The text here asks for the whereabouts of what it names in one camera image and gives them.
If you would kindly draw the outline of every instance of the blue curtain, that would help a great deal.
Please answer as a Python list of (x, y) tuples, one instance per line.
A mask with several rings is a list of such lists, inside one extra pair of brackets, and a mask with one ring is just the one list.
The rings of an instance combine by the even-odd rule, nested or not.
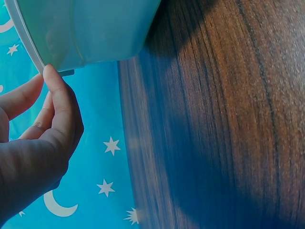
[[(0, 95), (37, 73), (0, 0)], [(76, 70), (65, 77), (79, 101), (85, 132), (61, 185), (10, 219), (4, 229), (137, 229), (122, 126), (117, 63)], [(10, 123), (16, 139), (35, 120), (36, 104)]]

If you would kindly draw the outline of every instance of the white star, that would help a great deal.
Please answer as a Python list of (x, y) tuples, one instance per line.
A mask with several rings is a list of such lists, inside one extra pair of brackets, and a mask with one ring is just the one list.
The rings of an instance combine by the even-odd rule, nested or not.
[(22, 215), (25, 215), (23, 211), (19, 212), (19, 215), (22, 217)]
[(111, 151), (112, 155), (114, 155), (114, 152), (116, 150), (121, 150), (120, 148), (117, 147), (118, 142), (119, 142), (119, 140), (113, 141), (112, 137), (110, 137), (109, 142), (104, 142), (104, 144), (107, 146), (105, 153)]
[(126, 211), (128, 212), (129, 214), (127, 216), (127, 218), (125, 218), (124, 220), (129, 220), (129, 222), (132, 222), (132, 225), (137, 223), (139, 224), (139, 221), (138, 221), (138, 215), (137, 215), (137, 210), (132, 208), (132, 211)]
[(17, 50), (18, 46), (19, 46), (18, 44), (17, 45), (15, 44), (12, 47), (9, 47), (9, 51), (8, 51), (7, 55), (10, 54), (10, 56), (12, 56), (14, 52), (18, 52), (18, 50)]
[(115, 192), (115, 191), (111, 188), (111, 185), (112, 185), (112, 184), (113, 184), (113, 182), (107, 184), (107, 183), (106, 183), (106, 180), (104, 179), (102, 185), (97, 185), (98, 187), (101, 188), (99, 194), (105, 193), (105, 194), (106, 194), (106, 197), (108, 197), (109, 192)]

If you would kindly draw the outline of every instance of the crescent moon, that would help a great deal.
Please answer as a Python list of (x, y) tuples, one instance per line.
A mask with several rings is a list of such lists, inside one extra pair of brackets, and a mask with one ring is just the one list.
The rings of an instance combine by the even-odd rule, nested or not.
[(43, 200), (44, 200), (44, 203), (45, 203), (47, 209), (51, 213), (53, 213), (55, 216), (59, 216), (59, 217), (71, 216), (78, 207), (78, 204), (71, 208), (65, 208), (63, 206), (60, 206), (54, 199), (53, 191), (49, 191), (46, 194), (44, 194)]
[(13, 28), (14, 23), (12, 19), (9, 19), (4, 25), (0, 25), (0, 33), (6, 32)]

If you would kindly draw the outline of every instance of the light blue container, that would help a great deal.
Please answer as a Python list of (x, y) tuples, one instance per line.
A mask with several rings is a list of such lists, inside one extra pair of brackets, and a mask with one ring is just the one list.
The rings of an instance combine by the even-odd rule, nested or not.
[(36, 68), (61, 71), (136, 55), (161, 0), (5, 0)]

